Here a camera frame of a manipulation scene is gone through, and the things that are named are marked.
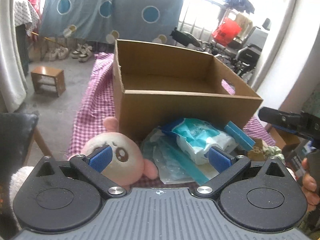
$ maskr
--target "pink plush toy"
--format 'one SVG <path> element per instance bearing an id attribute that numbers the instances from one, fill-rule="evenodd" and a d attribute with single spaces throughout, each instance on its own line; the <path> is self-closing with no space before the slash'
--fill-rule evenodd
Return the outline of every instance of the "pink plush toy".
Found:
<path id="1" fill-rule="evenodd" d="M 107 117 L 103 122 L 108 132 L 90 139 L 81 151 L 88 156 L 95 149 L 108 144 L 113 150 L 111 163 L 101 172 L 118 185 L 129 189 L 144 174 L 149 179 L 158 177 L 155 164 L 142 157 L 139 147 L 127 136 L 119 133 L 119 122 L 115 117 Z"/>

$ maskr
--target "metal screw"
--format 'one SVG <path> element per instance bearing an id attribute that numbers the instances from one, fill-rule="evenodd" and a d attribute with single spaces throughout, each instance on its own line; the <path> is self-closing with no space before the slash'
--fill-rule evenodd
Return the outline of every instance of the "metal screw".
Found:
<path id="1" fill-rule="evenodd" d="M 112 195 L 119 195 L 119 194 L 122 194 L 124 192 L 124 188 L 122 187 L 111 187 L 108 189 L 108 192 Z"/>
<path id="2" fill-rule="evenodd" d="M 197 188 L 197 191 L 200 193 L 200 194 L 209 194 L 211 193 L 213 190 L 212 188 L 208 187 L 208 186 L 201 186 L 199 188 Z"/>

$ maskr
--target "human hand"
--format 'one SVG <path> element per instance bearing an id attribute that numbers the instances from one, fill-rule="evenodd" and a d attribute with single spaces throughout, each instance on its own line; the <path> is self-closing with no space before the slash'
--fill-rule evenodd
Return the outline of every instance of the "human hand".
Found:
<path id="1" fill-rule="evenodd" d="M 304 193 L 308 201 L 307 211 L 313 211 L 316 209 L 316 206 L 320 201 L 320 197 L 317 193 L 315 193 L 317 183 L 316 180 L 309 174 L 309 164 L 307 158 L 304 158 L 304 160 L 302 161 L 302 166 L 307 171 L 307 173 L 304 174 L 302 180 L 302 192 Z"/>

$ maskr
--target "plush toy ear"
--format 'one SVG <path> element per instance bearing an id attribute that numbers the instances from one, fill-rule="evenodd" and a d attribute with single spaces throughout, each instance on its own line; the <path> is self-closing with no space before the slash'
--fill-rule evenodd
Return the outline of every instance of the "plush toy ear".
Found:
<path id="1" fill-rule="evenodd" d="M 118 132 L 119 131 L 119 122 L 115 117 L 108 116 L 103 121 L 103 126 L 107 129 L 107 132 Z"/>
<path id="2" fill-rule="evenodd" d="M 158 169 L 156 165 L 147 159 L 143 159 L 144 161 L 144 171 L 143 174 L 146 175 L 149 179 L 158 178 Z"/>

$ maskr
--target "gray floor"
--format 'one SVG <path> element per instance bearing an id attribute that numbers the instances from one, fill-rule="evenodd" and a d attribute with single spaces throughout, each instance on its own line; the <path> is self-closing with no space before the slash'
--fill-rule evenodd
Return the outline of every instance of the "gray floor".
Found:
<path id="1" fill-rule="evenodd" d="M 57 96 L 55 87 L 50 86 L 42 86 L 40 93 L 34 93 L 29 74 L 26 77 L 27 98 L 19 109 L 21 112 L 39 116 L 39 131 L 56 160 L 64 160 L 64 154 L 68 151 L 74 117 L 87 88 L 93 64 L 93 56 L 85 63 L 69 57 L 62 61 L 29 64 L 29 71 L 41 65 L 64 70 L 66 91 L 60 97 Z M 42 156 L 38 145 L 34 143 L 28 165 L 36 165 Z"/>

